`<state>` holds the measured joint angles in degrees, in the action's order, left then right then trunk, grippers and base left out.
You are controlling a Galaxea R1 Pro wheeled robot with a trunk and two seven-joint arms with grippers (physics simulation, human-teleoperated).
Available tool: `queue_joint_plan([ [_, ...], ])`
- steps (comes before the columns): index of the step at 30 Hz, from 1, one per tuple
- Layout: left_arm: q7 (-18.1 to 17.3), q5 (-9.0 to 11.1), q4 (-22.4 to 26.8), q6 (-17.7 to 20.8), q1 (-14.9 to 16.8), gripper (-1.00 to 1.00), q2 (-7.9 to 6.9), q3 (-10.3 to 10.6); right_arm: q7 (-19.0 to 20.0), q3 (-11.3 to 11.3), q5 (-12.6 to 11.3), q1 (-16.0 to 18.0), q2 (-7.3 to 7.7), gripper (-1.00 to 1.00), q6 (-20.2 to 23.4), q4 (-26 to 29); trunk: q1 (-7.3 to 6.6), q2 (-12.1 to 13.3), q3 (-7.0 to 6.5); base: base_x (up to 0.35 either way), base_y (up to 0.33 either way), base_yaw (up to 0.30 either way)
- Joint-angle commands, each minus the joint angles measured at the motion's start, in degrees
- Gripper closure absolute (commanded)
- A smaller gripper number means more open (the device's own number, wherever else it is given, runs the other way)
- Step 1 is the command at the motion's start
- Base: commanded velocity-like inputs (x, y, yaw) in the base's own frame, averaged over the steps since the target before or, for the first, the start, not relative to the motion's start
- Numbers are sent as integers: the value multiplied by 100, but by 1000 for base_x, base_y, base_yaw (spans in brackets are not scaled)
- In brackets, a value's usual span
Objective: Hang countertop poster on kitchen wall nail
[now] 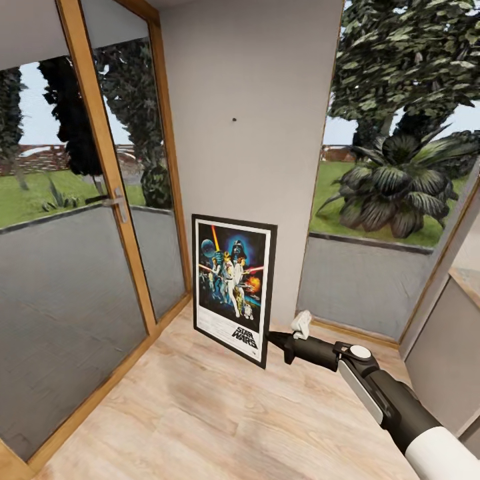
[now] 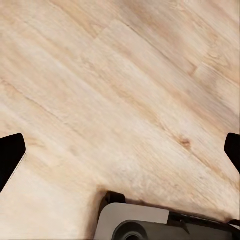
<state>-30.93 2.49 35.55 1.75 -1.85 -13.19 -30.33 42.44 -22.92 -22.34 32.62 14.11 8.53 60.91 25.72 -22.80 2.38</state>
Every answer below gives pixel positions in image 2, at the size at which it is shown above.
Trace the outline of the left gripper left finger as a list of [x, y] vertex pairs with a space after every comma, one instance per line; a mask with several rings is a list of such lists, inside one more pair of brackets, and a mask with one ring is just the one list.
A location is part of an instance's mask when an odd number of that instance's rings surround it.
[[0, 138], [0, 193], [26, 152], [21, 133]]

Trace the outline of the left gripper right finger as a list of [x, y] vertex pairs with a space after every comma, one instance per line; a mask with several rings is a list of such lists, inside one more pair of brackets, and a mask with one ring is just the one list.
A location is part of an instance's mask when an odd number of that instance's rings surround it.
[[240, 173], [240, 135], [228, 133], [224, 145], [224, 151]]

